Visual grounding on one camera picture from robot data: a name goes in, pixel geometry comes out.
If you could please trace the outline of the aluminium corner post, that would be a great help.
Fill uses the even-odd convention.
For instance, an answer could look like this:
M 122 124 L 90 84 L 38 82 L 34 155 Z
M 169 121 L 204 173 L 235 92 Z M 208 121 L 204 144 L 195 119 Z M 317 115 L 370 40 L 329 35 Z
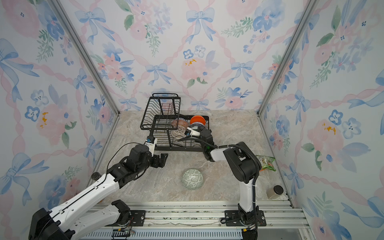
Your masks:
M 117 105 L 115 101 L 113 100 L 110 92 L 107 89 L 107 86 L 101 79 L 96 66 L 94 65 L 91 56 L 89 55 L 85 45 L 82 43 L 81 38 L 76 31 L 73 23 L 71 22 L 69 16 L 67 15 L 62 3 L 60 1 L 48 1 L 49 6 L 52 8 L 54 13 L 57 15 L 60 23 L 63 25 L 64 29 L 69 34 L 71 40 L 74 43 L 74 46 L 77 50 L 77 52 L 81 56 L 81 60 L 84 62 L 85 66 L 90 71 L 92 77 L 94 78 L 94 81 L 96 82 L 97 86 L 99 87 L 101 93 L 104 95 L 107 103 L 112 108 L 112 111 L 118 116 L 120 114 L 120 111 L 117 108 Z
M 298 45 L 298 41 L 300 40 L 301 36 L 303 35 L 305 28 L 307 27 L 310 18 L 313 15 L 313 12 L 315 10 L 315 7 L 317 5 L 318 1 L 316 0 L 310 0 L 308 1 L 307 6 L 304 8 L 304 11 L 301 15 L 301 18 L 299 19 L 299 23 L 297 27 L 295 28 L 295 31 L 292 35 L 292 38 L 287 45 L 287 48 L 282 56 L 282 61 L 277 69 L 277 72 L 275 76 L 273 77 L 270 86 L 267 89 L 266 95 L 263 98 L 262 104 L 260 105 L 259 110 L 257 111 L 258 117 L 262 117 L 264 112 L 267 110 L 267 105 L 269 103 L 270 98 L 273 95 L 273 92 L 275 90 L 275 87 L 278 85 L 280 77 L 283 75 L 283 72 L 285 70 L 285 67 L 289 65 L 289 61 L 294 54 L 294 51 L 296 50 L 296 47 Z

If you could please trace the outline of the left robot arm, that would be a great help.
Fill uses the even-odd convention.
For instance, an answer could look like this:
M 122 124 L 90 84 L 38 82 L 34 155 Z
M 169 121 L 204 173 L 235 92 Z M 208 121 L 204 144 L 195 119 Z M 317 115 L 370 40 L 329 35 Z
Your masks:
M 148 168 L 163 168 L 168 154 L 156 155 L 154 144 L 138 144 L 128 156 L 107 169 L 91 186 L 51 210 L 44 208 L 32 217 L 30 240 L 78 240 L 108 225 L 127 226 L 134 216 L 122 200 L 87 215 L 87 211 L 128 183 L 138 180 Z

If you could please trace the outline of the right aluminium corner post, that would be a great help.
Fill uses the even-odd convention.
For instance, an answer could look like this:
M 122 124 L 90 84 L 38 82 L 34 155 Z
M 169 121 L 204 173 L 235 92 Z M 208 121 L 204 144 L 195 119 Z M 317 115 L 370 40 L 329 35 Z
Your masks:
M 310 0 L 308 1 L 307 6 L 304 8 L 304 11 L 301 15 L 301 18 L 299 19 L 299 23 L 297 27 L 295 28 L 295 31 L 292 35 L 292 38 L 287 45 L 287 48 L 282 56 L 282 61 L 277 69 L 277 72 L 275 76 L 273 77 L 270 86 L 267 89 L 266 95 L 263 98 L 262 104 L 260 105 L 259 110 L 257 111 L 258 117 L 262 117 L 264 112 L 267 110 L 267 105 L 269 103 L 270 98 L 273 95 L 273 92 L 275 90 L 275 87 L 278 85 L 280 77 L 283 75 L 283 72 L 285 70 L 285 67 L 289 65 L 289 61 L 294 54 L 294 51 L 296 50 L 296 47 L 298 45 L 298 41 L 300 40 L 301 36 L 303 35 L 305 28 L 307 27 L 310 18 L 313 15 L 313 12 L 315 10 L 315 7 L 317 5 L 318 1 L 316 0 Z

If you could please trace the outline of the red patterned bowl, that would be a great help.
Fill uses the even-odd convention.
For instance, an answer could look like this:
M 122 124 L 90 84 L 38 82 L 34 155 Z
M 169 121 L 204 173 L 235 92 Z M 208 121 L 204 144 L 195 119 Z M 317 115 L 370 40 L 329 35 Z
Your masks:
M 189 123 L 183 118 L 177 118 L 171 122 L 171 126 L 174 128 L 183 127 L 186 129 L 189 126 Z

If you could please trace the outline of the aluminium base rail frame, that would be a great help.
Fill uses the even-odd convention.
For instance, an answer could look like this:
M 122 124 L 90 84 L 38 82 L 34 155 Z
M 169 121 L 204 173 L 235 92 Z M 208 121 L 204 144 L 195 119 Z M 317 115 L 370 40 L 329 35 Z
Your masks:
M 233 202 L 148 202 L 127 205 L 134 216 L 129 225 L 136 227 L 248 227 L 248 224 L 240 218 L 239 207 Z M 256 205 L 261 214 L 258 218 L 260 228 L 297 229 L 301 239 L 315 238 L 303 210 L 294 208 L 290 201 L 257 201 Z M 105 207 L 107 206 L 95 205 L 86 214 L 92 214 Z

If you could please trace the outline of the black-lidded jar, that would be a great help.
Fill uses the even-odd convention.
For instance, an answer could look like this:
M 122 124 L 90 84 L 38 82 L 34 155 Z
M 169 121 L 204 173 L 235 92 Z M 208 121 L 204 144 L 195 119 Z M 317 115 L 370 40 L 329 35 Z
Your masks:
M 284 193 L 284 188 L 280 185 L 275 185 L 267 190 L 269 200 L 277 199 Z

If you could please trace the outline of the orange bowl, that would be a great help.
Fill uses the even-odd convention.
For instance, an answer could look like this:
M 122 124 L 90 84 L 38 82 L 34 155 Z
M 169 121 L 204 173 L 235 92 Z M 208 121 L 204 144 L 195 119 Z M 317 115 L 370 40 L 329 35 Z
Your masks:
M 199 115 L 196 115 L 196 116 L 193 116 L 191 119 L 190 119 L 190 124 L 201 124 L 203 126 L 206 125 L 206 120 L 203 116 L 199 116 Z

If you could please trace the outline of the green patterned bowl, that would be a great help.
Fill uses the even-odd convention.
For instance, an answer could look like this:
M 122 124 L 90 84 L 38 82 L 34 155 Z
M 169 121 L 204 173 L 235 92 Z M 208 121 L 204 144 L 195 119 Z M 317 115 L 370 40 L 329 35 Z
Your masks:
M 203 174 L 197 169 L 189 169 L 184 172 L 182 183 L 188 190 L 197 190 L 203 186 Z

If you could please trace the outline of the green snack packet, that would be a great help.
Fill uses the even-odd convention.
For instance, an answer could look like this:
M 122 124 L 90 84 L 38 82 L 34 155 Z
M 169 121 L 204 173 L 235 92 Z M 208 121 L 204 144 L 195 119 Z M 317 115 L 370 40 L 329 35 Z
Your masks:
M 269 157 L 269 156 L 257 156 L 258 160 L 261 163 L 260 171 L 269 170 L 269 171 L 276 171 L 276 168 L 274 167 L 275 158 Z

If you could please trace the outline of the dark spice jar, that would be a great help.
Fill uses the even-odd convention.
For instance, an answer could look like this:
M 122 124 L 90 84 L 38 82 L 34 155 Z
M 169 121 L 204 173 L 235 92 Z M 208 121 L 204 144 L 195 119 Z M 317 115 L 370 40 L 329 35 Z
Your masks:
M 97 181 L 97 180 L 99 180 L 101 178 L 101 176 L 102 175 L 99 172 L 94 172 L 94 173 L 91 174 L 91 180 L 92 181 Z

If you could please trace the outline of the white patterned bowl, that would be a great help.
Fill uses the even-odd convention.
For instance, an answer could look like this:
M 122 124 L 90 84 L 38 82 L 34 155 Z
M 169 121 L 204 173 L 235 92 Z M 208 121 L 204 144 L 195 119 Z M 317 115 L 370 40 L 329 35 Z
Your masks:
M 184 126 L 179 126 L 176 130 L 171 130 L 171 135 L 174 139 L 179 140 L 186 137 L 186 130 Z

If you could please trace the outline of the left aluminium corner post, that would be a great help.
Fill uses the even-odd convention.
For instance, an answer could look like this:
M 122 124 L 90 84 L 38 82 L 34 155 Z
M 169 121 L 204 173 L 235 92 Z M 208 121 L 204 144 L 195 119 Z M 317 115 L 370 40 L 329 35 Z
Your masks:
M 81 38 L 76 31 L 73 23 L 71 22 L 69 16 L 67 15 L 62 3 L 60 1 L 48 1 L 49 6 L 52 8 L 54 13 L 57 15 L 60 23 L 63 25 L 64 29 L 69 34 L 71 40 L 74 43 L 74 46 L 77 50 L 77 52 L 81 56 L 81 60 L 84 62 L 85 66 L 90 71 L 92 77 L 94 78 L 94 81 L 96 82 L 97 86 L 99 87 L 101 93 L 104 95 L 107 103 L 112 108 L 112 111 L 118 116 L 120 114 L 120 111 L 117 108 L 117 105 L 115 101 L 113 100 L 110 92 L 107 89 L 107 86 L 101 79 L 96 66 L 94 65 L 91 56 L 89 55 L 85 45 L 82 43 Z

